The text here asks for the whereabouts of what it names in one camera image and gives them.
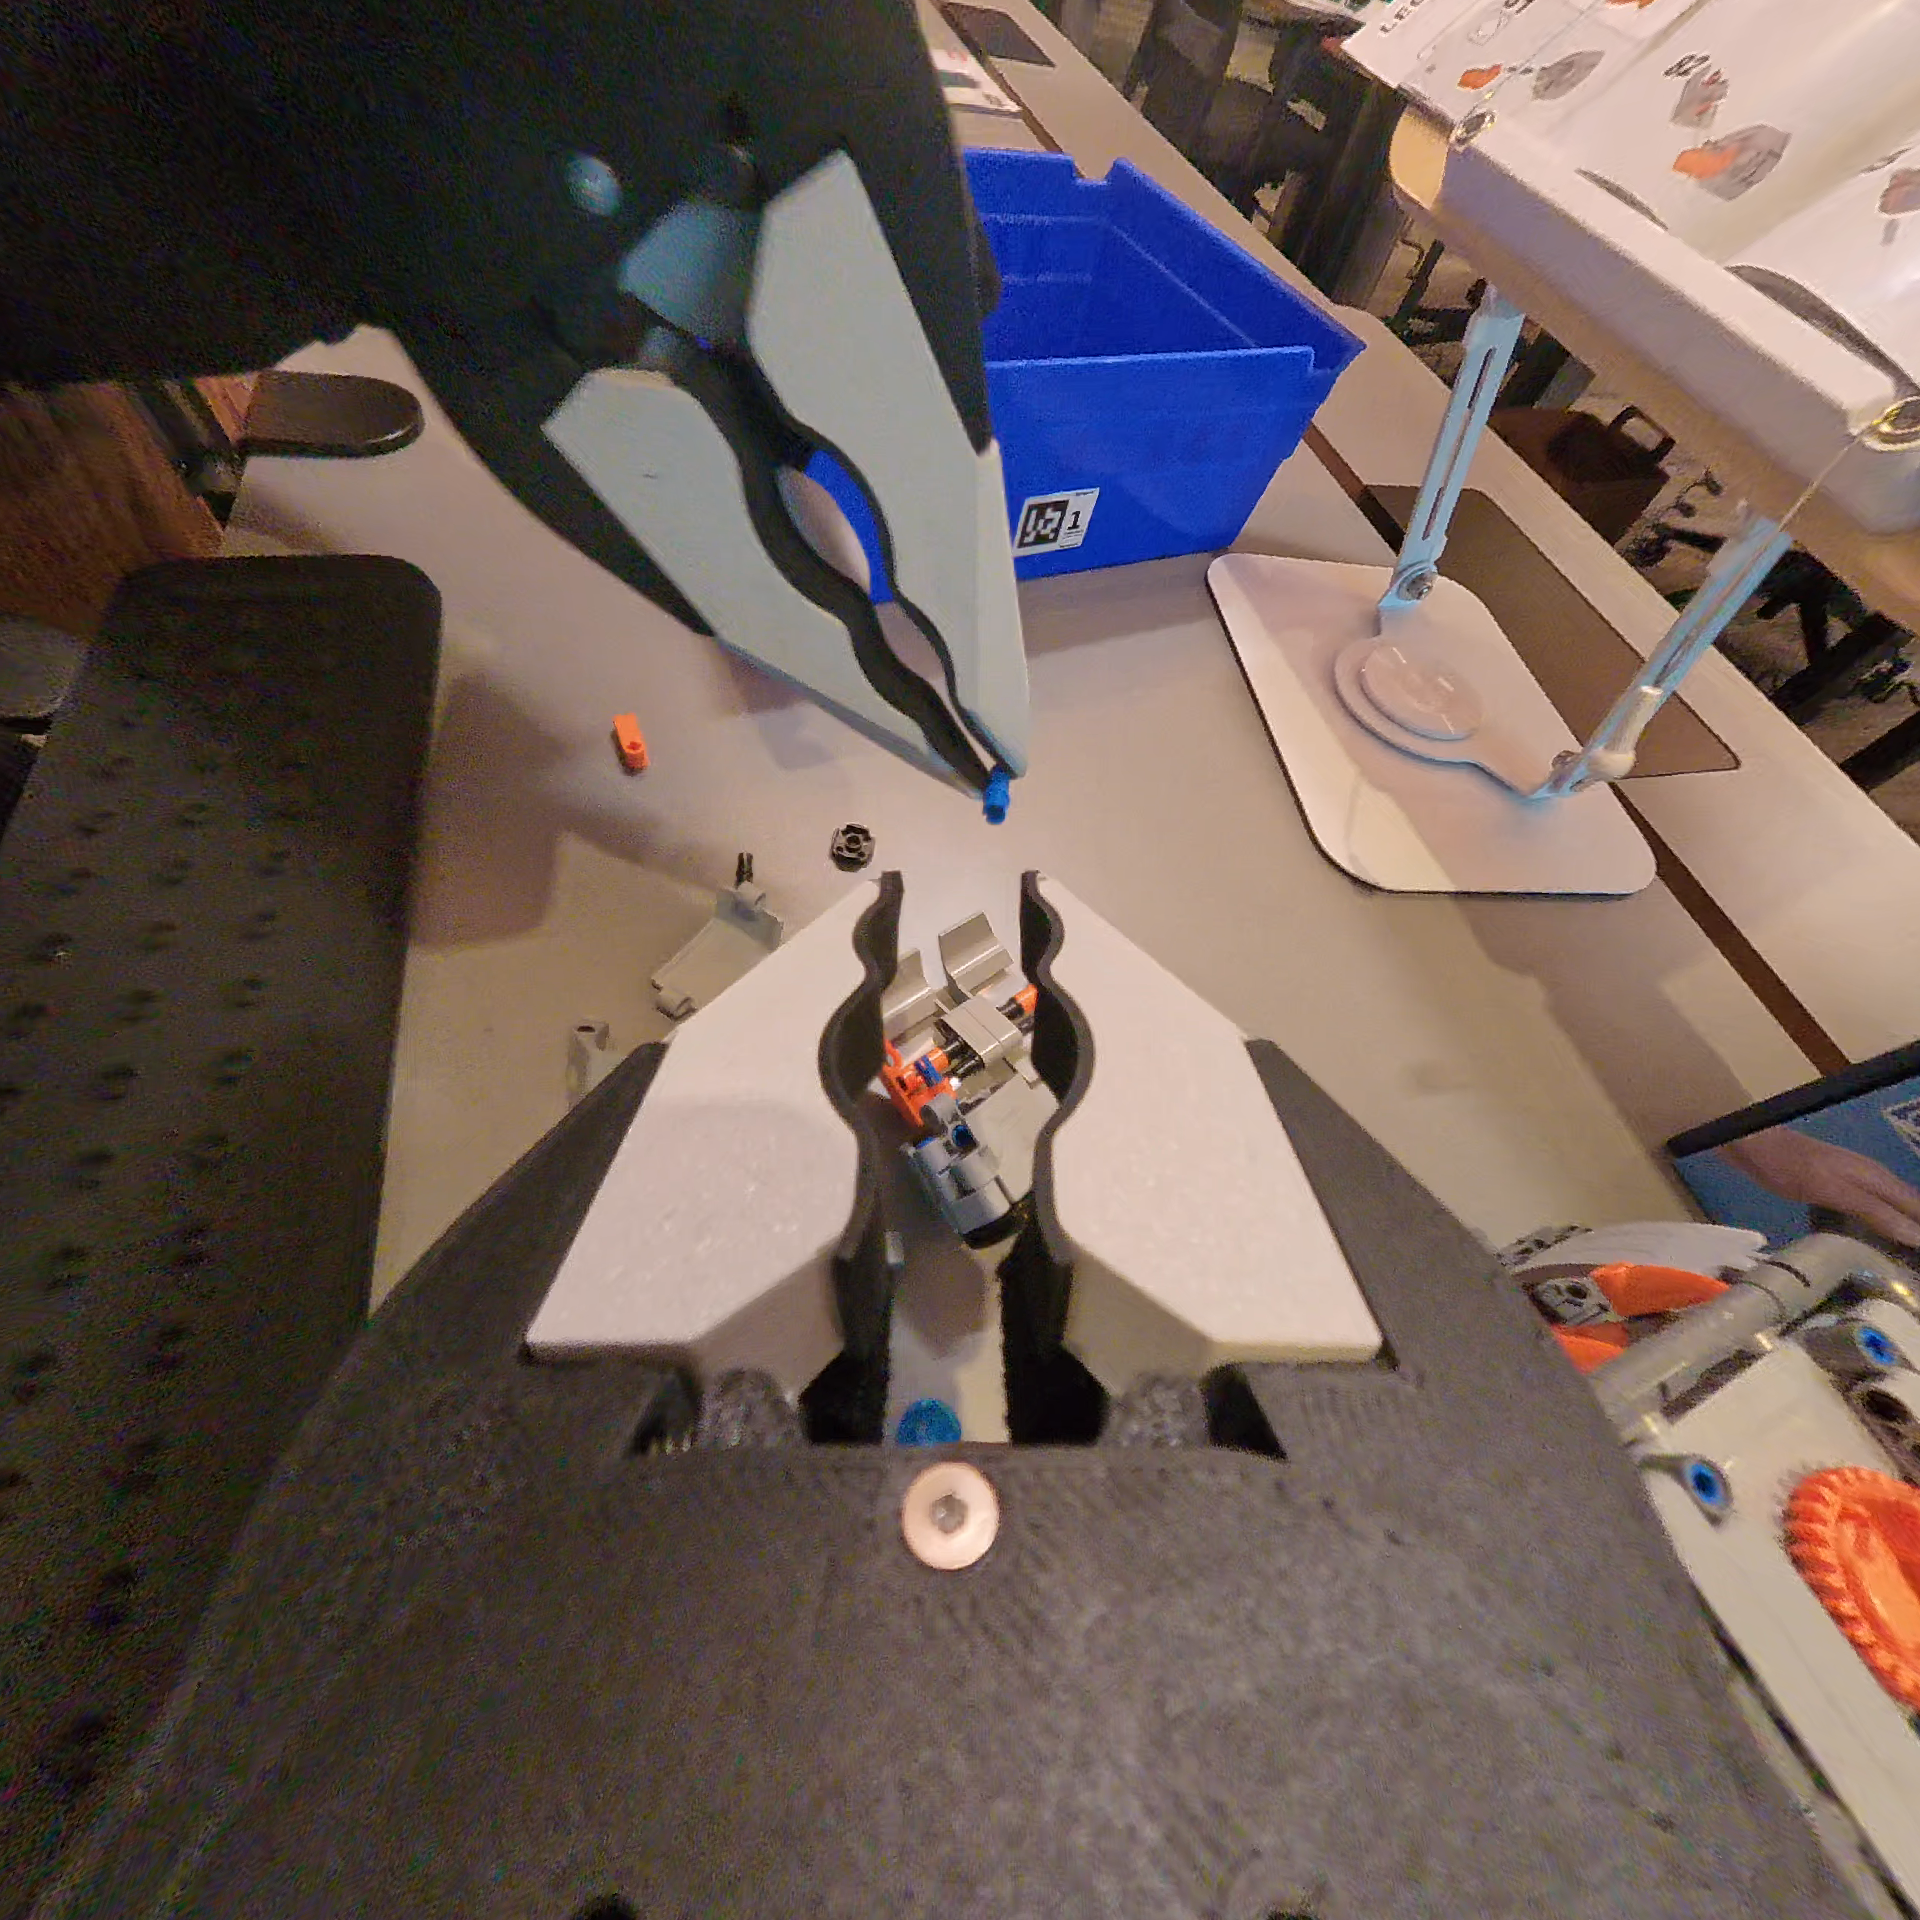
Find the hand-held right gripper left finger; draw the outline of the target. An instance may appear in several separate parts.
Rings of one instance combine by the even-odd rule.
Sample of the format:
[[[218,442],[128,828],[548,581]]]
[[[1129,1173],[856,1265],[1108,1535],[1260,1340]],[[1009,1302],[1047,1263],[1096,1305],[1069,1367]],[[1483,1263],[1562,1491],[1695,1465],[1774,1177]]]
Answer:
[[[900,904],[900,874],[858,879],[664,1043],[525,1327],[531,1356],[885,1364],[898,1284],[864,1097]]]

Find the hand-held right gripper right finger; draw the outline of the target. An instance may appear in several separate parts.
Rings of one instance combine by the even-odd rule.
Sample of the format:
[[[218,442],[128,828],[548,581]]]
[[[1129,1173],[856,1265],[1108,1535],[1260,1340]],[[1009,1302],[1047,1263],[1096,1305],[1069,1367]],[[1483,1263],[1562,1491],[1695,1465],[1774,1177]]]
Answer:
[[[1248,1034],[1056,876],[1021,885],[1026,968],[1067,1017],[1033,1187],[1067,1268],[1066,1350],[1096,1380],[1377,1357]]]

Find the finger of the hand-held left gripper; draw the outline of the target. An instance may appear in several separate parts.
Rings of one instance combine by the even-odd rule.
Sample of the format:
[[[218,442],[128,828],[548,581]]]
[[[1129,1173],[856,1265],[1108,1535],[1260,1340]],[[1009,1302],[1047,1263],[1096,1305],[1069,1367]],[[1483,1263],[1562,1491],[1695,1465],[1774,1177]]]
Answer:
[[[844,631],[807,685],[951,777],[1020,777],[1029,685],[999,451],[973,444],[856,159],[830,150],[760,210],[741,345],[784,423],[862,491],[895,608],[940,675],[900,658],[866,588],[806,535],[804,594]]]
[[[813,690],[841,662],[846,631],[804,591],[799,538],[872,600],[900,659],[941,667],[898,609],[882,538],[858,485],[779,417],[748,358],[744,306],[767,199],[673,199],[621,240],[591,291],[617,297],[630,341],[601,348],[539,420],[559,468],[617,526],[623,545],[683,602],[683,622],[762,667],[867,739],[937,779],[951,777],[891,730]],[[996,440],[981,349],[983,238],[970,199],[874,201],[923,333],[980,445]]]

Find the grey curved panel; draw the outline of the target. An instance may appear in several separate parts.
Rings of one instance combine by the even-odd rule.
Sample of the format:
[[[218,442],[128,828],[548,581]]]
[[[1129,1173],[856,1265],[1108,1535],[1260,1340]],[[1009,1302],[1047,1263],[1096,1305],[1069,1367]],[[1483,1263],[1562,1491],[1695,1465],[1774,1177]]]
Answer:
[[[754,972],[785,935],[784,917],[755,879],[755,855],[736,852],[732,883],[713,895],[701,928],[649,975],[652,1001],[669,1022],[683,1022]]]

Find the grey orange brick assembly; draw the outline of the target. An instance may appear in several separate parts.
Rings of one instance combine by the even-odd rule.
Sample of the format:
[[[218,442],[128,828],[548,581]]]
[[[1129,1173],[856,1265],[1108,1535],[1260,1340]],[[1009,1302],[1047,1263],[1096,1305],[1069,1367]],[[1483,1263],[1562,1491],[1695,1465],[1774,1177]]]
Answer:
[[[1033,1059],[1037,988],[983,912],[947,923],[937,970],[898,957],[879,997],[878,1082],[923,1200],[972,1248],[1020,1231],[1058,1108]]]

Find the blue bin with white label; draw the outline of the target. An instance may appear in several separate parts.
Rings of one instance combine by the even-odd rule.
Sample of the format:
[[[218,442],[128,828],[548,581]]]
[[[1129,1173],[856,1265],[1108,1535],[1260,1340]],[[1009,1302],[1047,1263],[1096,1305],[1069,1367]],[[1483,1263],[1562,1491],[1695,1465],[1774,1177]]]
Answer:
[[[1128,159],[963,165],[1017,577],[1229,547],[1361,339]]]

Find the white book stand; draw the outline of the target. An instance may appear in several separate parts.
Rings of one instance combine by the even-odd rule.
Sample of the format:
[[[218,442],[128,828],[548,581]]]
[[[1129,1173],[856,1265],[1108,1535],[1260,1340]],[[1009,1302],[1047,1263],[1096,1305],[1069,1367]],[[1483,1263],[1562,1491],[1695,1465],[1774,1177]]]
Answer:
[[[1763,583],[1804,508],[1905,531],[1892,472],[1916,385],[1650,225],[1481,107],[1447,132],[1429,206],[1488,285],[1391,568],[1225,554],[1213,608],[1315,846],[1388,894],[1628,898],[1657,862],[1624,803],[1652,720]],[[1524,320],[1625,389],[1650,371],[1683,426],[1734,436],[1759,490],[1646,659],[1575,738],[1488,606],[1442,572]]]

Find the blue robot kit box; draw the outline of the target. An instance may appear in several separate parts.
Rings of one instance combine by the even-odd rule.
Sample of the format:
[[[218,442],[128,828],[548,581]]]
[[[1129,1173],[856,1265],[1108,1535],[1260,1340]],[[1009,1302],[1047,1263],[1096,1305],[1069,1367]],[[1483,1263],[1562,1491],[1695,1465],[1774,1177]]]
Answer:
[[[1916,1263],[1918,1043],[1700,1121],[1663,1156],[1717,1225],[1771,1245],[1853,1236]]]

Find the black perforated board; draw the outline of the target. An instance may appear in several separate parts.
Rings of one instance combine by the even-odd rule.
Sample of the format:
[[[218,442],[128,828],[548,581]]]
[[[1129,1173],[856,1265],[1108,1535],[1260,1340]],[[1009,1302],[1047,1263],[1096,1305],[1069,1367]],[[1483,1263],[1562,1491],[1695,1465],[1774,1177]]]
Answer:
[[[369,1305],[441,600],[130,576],[4,834],[2,1893],[142,1745]]]

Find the grey orange tracked toy robot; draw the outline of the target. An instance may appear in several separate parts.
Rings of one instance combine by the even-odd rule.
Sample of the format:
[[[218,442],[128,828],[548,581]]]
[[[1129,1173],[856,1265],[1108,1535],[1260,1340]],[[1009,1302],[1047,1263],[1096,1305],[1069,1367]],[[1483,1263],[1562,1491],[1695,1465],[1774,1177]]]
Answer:
[[[1916,1916],[1916,1265],[1835,1213],[1782,1245],[1545,1227],[1499,1265],[1591,1385],[1840,1876]]]

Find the white instruction booklet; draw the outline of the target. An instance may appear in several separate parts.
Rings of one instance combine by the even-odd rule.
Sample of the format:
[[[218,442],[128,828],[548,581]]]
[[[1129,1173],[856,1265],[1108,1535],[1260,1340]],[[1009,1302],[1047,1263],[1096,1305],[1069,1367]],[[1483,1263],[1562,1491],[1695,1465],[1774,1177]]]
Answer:
[[[1916,132],[1913,1],[1369,3],[1347,53],[1717,264]]]

